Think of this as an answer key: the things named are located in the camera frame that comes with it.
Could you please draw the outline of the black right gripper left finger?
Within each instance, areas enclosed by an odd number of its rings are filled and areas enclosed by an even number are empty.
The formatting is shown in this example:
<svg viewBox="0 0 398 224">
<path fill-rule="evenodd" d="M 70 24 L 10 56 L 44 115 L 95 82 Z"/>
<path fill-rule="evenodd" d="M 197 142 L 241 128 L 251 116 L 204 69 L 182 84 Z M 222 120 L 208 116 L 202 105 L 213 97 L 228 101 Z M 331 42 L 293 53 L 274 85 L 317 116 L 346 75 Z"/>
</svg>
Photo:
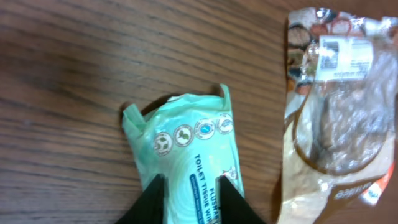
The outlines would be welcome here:
<svg viewBox="0 0 398 224">
<path fill-rule="evenodd" d="M 115 224 L 163 224 L 165 178 L 157 174 Z"/>
</svg>

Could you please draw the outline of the beige brown snack pouch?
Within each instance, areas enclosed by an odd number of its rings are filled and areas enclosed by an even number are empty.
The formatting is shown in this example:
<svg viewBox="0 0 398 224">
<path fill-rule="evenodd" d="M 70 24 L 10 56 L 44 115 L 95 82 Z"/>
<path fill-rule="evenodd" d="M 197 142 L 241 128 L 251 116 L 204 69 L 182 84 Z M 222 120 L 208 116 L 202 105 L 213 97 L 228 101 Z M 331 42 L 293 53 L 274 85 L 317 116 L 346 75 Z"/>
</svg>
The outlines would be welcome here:
<svg viewBox="0 0 398 224">
<path fill-rule="evenodd" d="M 279 223 L 377 204 L 394 170 L 397 19 L 322 7 L 287 18 Z"/>
</svg>

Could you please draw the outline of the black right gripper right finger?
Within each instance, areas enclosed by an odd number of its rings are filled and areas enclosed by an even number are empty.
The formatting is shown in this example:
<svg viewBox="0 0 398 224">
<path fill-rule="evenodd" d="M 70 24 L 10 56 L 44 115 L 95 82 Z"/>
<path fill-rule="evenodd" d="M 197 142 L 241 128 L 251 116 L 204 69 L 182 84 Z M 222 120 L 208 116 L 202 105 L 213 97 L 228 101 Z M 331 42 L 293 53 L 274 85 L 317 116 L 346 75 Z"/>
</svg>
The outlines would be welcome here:
<svg viewBox="0 0 398 224">
<path fill-rule="evenodd" d="M 219 178 L 222 224 L 266 224 L 226 176 Z"/>
</svg>

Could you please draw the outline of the teal tissue pack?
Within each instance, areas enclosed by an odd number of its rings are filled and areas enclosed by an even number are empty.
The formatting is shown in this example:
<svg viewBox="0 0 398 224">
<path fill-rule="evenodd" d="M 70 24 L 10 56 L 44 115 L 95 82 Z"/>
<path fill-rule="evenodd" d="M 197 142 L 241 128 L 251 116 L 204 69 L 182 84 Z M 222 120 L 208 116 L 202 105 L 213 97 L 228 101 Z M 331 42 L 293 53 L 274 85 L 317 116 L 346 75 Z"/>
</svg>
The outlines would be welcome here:
<svg viewBox="0 0 398 224">
<path fill-rule="evenodd" d="M 167 223 L 221 223 L 221 176 L 244 194 L 229 89 L 220 87 L 223 96 L 183 94 L 146 115 L 135 104 L 123 111 L 142 188 L 166 179 Z"/>
</svg>

